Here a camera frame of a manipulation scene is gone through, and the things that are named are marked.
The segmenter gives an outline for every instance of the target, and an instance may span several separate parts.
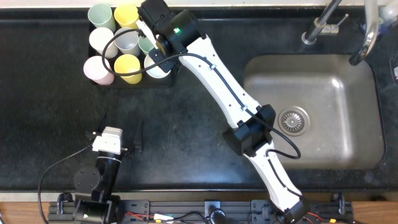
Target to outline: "chrome faucet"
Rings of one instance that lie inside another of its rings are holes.
[[[316,18],[310,32],[304,32],[302,40],[305,44],[311,45],[317,41],[319,35],[331,35],[338,33],[338,26],[348,17],[346,16],[337,25],[326,24],[333,11],[340,4],[341,0],[332,0],[322,12],[321,16]],[[359,64],[373,48],[379,33],[379,11],[377,0],[364,0],[366,13],[366,33],[361,48],[349,58],[352,65]]]
[[[364,3],[366,14],[365,40],[358,52],[349,58],[349,63],[352,65],[359,64],[368,56],[379,34],[379,9],[377,7],[377,0],[364,0]]]

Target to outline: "stainless steel sink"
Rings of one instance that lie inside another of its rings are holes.
[[[277,113],[274,127],[302,152],[286,168],[370,169],[384,141],[373,71],[349,55],[265,55],[246,66],[244,89]],[[272,133],[275,148],[294,150]]]

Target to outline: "drain strainer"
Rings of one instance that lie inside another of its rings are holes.
[[[283,132],[291,136],[298,136],[307,130],[308,114],[298,106],[284,109],[279,114],[279,126]]]

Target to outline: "white cup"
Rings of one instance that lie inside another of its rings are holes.
[[[129,29],[131,28],[126,27],[119,29],[118,31],[116,31],[115,35],[120,34],[121,32]],[[118,49],[124,54],[131,54],[134,56],[138,56],[141,52],[138,46],[138,33],[136,31],[127,32],[121,35],[116,40],[114,40],[114,43],[116,44]]]
[[[93,30],[88,39],[90,45],[102,55],[105,45],[113,38],[113,32],[105,27],[100,27]],[[112,42],[106,49],[105,57],[113,58],[118,54],[118,48]]]
[[[155,64],[155,62],[151,59],[151,57],[149,55],[147,55],[144,60],[144,67],[147,68],[153,64]],[[163,70],[161,68],[159,68],[159,66],[156,66],[154,68],[149,69],[147,71],[147,73],[148,73],[148,75],[150,75],[151,77],[154,77],[154,78],[164,78],[170,73],[170,71],[167,73],[164,73]]]
[[[96,4],[88,10],[88,20],[95,27],[106,27],[112,32],[116,30],[116,24],[113,19],[112,9],[107,4]]]
[[[148,55],[150,50],[152,50],[155,47],[147,37],[146,38],[139,37],[138,45],[145,55]]]
[[[105,64],[108,68],[109,62],[105,59]],[[87,78],[93,80],[100,85],[110,85],[114,80],[114,75],[109,73],[102,64],[101,56],[93,56],[85,62],[83,71]]]

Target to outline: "black countertop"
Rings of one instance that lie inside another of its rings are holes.
[[[300,37],[321,9],[195,10],[200,26],[240,84],[246,64],[264,54],[351,54],[363,41],[363,9],[349,11],[337,36],[303,45]],[[186,68],[166,89],[102,89],[83,74],[86,9],[5,10],[0,13],[0,190],[37,188],[43,171],[87,143],[105,113],[131,147],[144,120],[144,152],[124,159],[115,191],[154,189],[263,190],[257,172],[221,134],[228,128],[215,100]],[[385,35],[366,59],[375,72],[386,153],[372,170],[288,170],[304,191],[398,188],[398,32]],[[45,190],[73,190],[79,167],[95,163],[85,152],[54,168]]]

